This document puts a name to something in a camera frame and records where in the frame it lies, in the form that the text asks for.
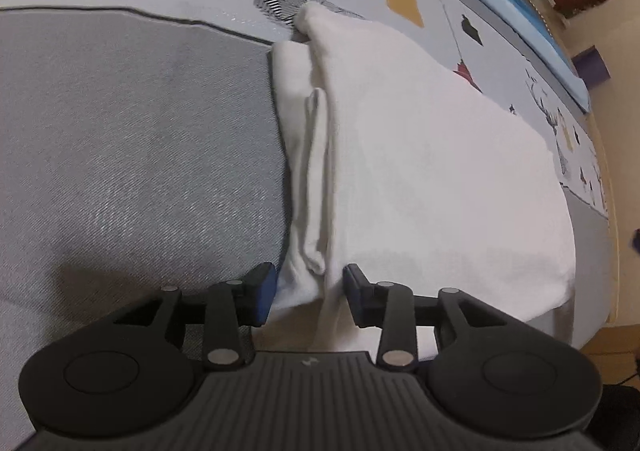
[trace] white fabric fold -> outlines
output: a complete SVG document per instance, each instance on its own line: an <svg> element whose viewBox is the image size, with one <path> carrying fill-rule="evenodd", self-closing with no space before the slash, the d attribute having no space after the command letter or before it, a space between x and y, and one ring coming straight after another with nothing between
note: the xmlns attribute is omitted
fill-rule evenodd
<svg viewBox="0 0 640 451"><path fill-rule="evenodd" d="M564 303L574 235L540 135L389 27L314 3L296 27L308 44L272 50L293 203L275 308L324 297L311 349L376 352L342 297L348 263L521 320ZM418 346L435 353L431 329Z"/></svg>

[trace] bed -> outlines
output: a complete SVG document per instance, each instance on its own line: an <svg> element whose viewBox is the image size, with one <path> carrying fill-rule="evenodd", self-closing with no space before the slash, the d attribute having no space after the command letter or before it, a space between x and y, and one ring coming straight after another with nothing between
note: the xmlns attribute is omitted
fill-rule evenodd
<svg viewBox="0 0 640 451"><path fill-rule="evenodd" d="M17 377L44 344L160 284L282 261L268 52L304 1L0 0L4 449L30 433ZM314 1L397 28L558 154L575 294L532 324L583 345L609 313L608 212L588 96L556 48L507 0Z"/></svg>

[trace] metal pivot screw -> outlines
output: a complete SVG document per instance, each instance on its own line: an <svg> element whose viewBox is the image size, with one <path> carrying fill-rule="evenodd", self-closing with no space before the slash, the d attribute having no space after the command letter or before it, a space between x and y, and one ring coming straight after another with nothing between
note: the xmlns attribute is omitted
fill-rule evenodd
<svg viewBox="0 0 640 451"><path fill-rule="evenodd" d="M232 365L239 358L238 352L230 348L218 348L207 354L207 359L210 363L221 366Z"/></svg>
<svg viewBox="0 0 640 451"><path fill-rule="evenodd" d="M389 350L382 356L382 360L389 366L402 368L414 361L414 356L404 350Z"/></svg>

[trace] gray bed sheet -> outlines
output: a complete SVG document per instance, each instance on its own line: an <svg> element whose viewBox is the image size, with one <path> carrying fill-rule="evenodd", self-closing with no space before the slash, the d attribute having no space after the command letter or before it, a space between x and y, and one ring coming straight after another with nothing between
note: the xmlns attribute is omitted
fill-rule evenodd
<svg viewBox="0 0 640 451"><path fill-rule="evenodd" d="M529 324L582 348L609 316L609 222L568 189L564 189L564 196L574 226L574 296Z"/></svg>
<svg viewBox="0 0 640 451"><path fill-rule="evenodd" d="M268 47L120 12L0 12L0 449L39 347L161 284L278 262Z"/></svg>

